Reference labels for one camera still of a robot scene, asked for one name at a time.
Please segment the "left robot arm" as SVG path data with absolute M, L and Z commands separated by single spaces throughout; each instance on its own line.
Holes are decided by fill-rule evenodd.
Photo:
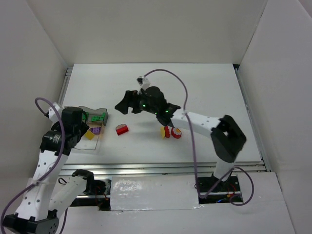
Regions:
M 15 234 L 54 234 L 59 219 L 75 198 L 91 192 L 94 174 L 78 169 L 56 194 L 54 187 L 71 150 L 89 126 L 86 112 L 78 107 L 51 108 L 48 114 L 55 123 L 42 138 L 39 161 L 32 183 L 22 192 L 23 200 L 13 214 L 2 214 L 1 229 Z

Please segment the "long yellow lego plate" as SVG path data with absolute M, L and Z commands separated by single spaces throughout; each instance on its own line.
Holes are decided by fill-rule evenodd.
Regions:
M 95 137 L 95 135 L 91 132 L 91 131 L 87 131 L 86 133 L 85 133 L 85 135 L 84 135 L 88 140 L 92 140 L 94 137 Z

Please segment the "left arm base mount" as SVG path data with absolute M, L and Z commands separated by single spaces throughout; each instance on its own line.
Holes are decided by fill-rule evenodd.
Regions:
M 70 207 L 97 207 L 100 211 L 110 211 L 111 180 L 98 180 L 88 170 L 78 169 L 72 173 L 73 178 L 86 180 L 83 191 L 71 202 Z

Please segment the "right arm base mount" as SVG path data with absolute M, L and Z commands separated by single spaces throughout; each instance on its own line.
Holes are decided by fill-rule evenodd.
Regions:
M 217 182 L 213 176 L 198 178 L 199 191 L 201 195 L 205 195 L 207 191 Z M 220 182 L 214 190 L 212 190 L 206 198 L 198 198 L 199 204 L 217 204 L 230 203 L 233 197 L 233 203 L 243 203 L 241 189 L 236 175 L 229 176 L 226 182 Z

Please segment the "red lego brick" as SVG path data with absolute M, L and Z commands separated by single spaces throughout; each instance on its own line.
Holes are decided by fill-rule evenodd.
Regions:
M 169 130 L 169 127 L 168 126 L 165 126 L 164 127 L 164 133 L 165 133 L 165 137 L 166 138 L 169 138 L 170 137 L 170 130 Z

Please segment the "purple lego brick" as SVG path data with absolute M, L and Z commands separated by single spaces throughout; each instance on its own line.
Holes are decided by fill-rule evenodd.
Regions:
M 101 132 L 101 127 L 91 127 L 90 131 L 94 134 L 94 135 L 99 135 Z

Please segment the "red brick with cupcake print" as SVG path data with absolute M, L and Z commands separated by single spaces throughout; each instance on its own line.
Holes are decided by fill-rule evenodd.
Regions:
M 128 129 L 128 126 L 126 124 L 120 124 L 116 127 L 116 133 L 118 136 L 121 134 L 124 134 L 128 131 L 129 131 L 129 129 Z

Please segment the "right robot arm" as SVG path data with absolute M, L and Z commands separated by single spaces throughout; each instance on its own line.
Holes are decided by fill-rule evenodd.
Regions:
M 245 134 L 230 115 L 218 118 L 188 112 L 167 102 L 156 86 L 138 91 L 127 90 L 115 109 L 126 115 L 129 108 L 132 108 L 134 114 L 142 111 L 154 114 L 163 126 L 193 131 L 211 139 L 218 156 L 213 177 L 222 182 L 228 180 L 230 169 L 234 167 L 237 155 L 247 141 Z

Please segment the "red flower print block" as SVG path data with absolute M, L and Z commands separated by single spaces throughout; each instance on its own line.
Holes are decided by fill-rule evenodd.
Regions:
M 182 132 L 178 128 L 171 128 L 171 136 L 176 139 L 180 139 L 182 137 Z

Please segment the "green two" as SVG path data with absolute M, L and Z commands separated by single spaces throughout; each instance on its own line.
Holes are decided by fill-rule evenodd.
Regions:
M 91 117 L 91 121 L 95 122 L 95 121 L 103 121 L 103 117 L 100 116 L 93 116 Z

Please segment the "yellow lego brick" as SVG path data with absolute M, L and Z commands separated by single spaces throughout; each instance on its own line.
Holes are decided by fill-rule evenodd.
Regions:
M 161 127 L 160 127 L 160 134 L 161 134 L 161 138 L 164 139 L 164 138 L 165 138 L 165 134 L 166 134 L 166 133 L 165 133 L 164 126 L 161 126 Z

